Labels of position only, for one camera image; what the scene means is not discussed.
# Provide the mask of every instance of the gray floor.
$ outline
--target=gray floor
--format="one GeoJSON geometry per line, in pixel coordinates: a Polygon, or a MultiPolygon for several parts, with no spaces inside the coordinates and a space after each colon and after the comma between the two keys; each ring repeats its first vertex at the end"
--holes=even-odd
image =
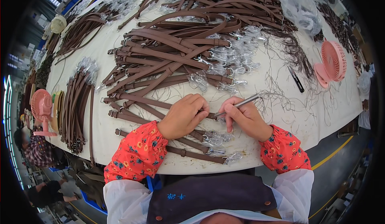
{"type": "MultiPolygon", "coordinates": [[[[62,173],[61,170],[57,172],[51,172],[48,168],[44,168],[44,173],[50,180],[60,180],[60,174],[62,173]]],[[[63,193],[65,196],[73,196],[73,192],[77,193],[79,196],[81,196],[80,189],[75,185],[75,181],[72,179],[71,176],[68,175],[67,170],[64,170],[64,173],[66,174],[66,177],[68,179],[67,183],[63,183],[61,186],[60,192],[63,193]]],[[[107,223],[107,215],[103,214],[102,212],[97,211],[93,207],[90,207],[83,199],[78,201],[71,202],[76,208],[79,209],[77,211],[74,209],[75,213],[78,214],[80,219],[84,221],[87,224],[103,224],[107,223]]]]}
{"type": "MultiPolygon", "coordinates": [[[[368,143],[370,132],[365,129],[360,129],[360,135],[356,135],[344,146],[339,152],[337,152],[331,159],[322,164],[319,168],[314,170],[314,183],[311,192],[311,208],[310,215],[312,216],[317,212],[330,198],[337,192],[341,183],[348,178],[354,166],[359,160],[359,157],[368,143]]],[[[306,151],[308,154],[311,165],[314,166],[335,150],[337,150],[349,136],[337,138],[337,133],[334,133],[320,141],[318,145],[306,151]]],[[[60,180],[60,176],[51,172],[49,169],[44,169],[47,177],[51,180],[60,180]]],[[[79,193],[79,188],[75,185],[74,180],[68,176],[65,171],[69,183],[62,185],[61,192],[64,195],[72,196],[73,192],[79,193]]],[[[275,171],[270,171],[265,166],[260,166],[255,169],[255,175],[261,176],[265,184],[271,185],[277,176],[275,171]]],[[[106,223],[107,216],[103,213],[90,207],[84,200],[74,201],[72,204],[79,209],[82,213],[75,210],[79,217],[88,224],[103,224],[106,223]]],[[[325,214],[324,210],[321,210],[314,217],[310,219],[310,224],[319,223],[325,214]]]]}

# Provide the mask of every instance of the red floral sleeve cover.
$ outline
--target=red floral sleeve cover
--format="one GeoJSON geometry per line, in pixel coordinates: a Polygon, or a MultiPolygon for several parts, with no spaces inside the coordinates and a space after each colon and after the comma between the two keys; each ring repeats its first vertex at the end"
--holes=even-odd
{"type": "Polygon", "coordinates": [[[111,162],[104,168],[105,183],[122,179],[141,181],[147,175],[154,177],[167,154],[167,144],[156,121],[132,130],[121,140],[111,162]]]}
{"type": "Polygon", "coordinates": [[[311,170],[309,157],[300,147],[301,141],[280,127],[270,126],[274,129],[272,136],[265,142],[259,142],[264,165],[278,174],[296,169],[311,170]]]}

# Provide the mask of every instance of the white sleeve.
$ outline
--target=white sleeve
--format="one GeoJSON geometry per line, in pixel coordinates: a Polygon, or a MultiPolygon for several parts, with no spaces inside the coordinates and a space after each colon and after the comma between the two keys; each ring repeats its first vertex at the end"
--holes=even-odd
{"type": "Polygon", "coordinates": [[[145,223],[152,193],[134,180],[113,180],[103,188],[107,224],[145,223]]]}
{"type": "Polygon", "coordinates": [[[294,219],[308,222],[314,173],[308,169],[279,174],[272,185],[283,196],[278,209],[293,209],[294,219]]]}

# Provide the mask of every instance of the pink fan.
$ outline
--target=pink fan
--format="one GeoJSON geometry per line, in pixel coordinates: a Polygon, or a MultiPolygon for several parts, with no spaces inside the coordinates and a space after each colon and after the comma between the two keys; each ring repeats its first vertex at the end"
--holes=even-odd
{"type": "Polygon", "coordinates": [[[346,73],[346,56],[343,48],[334,41],[324,41],[321,48],[322,63],[314,65],[315,75],[323,88],[330,81],[340,82],[346,73]]]}
{"type": "Polygon", "coordinates": [[[48,131],[48,120],[51,117],[52,97],[46,90],[37,90],[31,99],[31,112],[33,116],[43,123],[43,131],[35,131],[34,135],[57,136],[48,131]]]}

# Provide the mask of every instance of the plaid shirt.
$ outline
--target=plaid shirt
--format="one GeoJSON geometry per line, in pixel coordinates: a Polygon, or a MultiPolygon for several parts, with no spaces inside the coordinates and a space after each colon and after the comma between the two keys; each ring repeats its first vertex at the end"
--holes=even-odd
{"type": "MultiPolygon", "coordinates": [[[[41,126],[34,126],[33,131],[43,131],[41,126]]],[[[51,166],[54,163],[51,143],[44,136],[31,136],[31,143],[24,151],[31,164],[39,167],[51,166]]]]}

